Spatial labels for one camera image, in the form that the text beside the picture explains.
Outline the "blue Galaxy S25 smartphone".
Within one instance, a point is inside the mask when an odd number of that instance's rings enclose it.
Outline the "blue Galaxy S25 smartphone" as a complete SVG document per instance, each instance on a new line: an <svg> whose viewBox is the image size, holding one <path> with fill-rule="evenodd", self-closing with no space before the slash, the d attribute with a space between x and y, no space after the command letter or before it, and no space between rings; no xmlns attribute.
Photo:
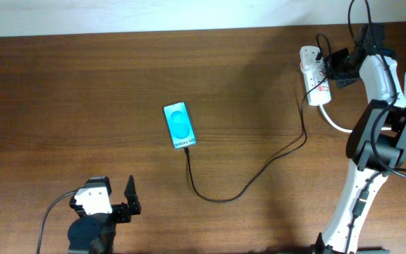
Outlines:
<svg viewBox="0 0 406 254"><path fill-rule="evenodd" d="M197 137L185 103L177 102L167 105L163 111L173 147L178 150L196 145Z"/></svg>

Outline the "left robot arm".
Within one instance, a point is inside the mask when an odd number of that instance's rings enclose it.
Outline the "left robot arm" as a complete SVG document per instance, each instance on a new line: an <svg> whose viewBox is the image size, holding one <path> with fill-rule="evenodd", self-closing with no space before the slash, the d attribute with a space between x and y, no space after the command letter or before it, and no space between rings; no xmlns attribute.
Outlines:
<svg viewBox="0 0 406 254"><path fill-rule="evenodd" d="M88 179L70 199L70 207L78 215L69 227L69 253L114 252L114 239L118 224L130 223L133 215L141 213L135 190L135 180L130 176L125 187L126 202L112 205L111 184L107 176Z"/></svg>

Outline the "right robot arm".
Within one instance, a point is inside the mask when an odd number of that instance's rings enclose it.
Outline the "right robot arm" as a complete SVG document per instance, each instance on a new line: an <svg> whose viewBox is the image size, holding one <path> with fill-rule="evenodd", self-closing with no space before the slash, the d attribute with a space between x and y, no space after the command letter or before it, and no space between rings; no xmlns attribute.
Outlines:
<svg viewBox="0 0 406 254"><path fill-rule="evenodd" d="M406 98L397 77L395 52L383 47L385 28L364 24L352 52L331 53L324 62L338 88L362 80L368 106L347 140L347 180L313 253L356 253L360 231L381 186L391 174L406 179Z"/></svg>

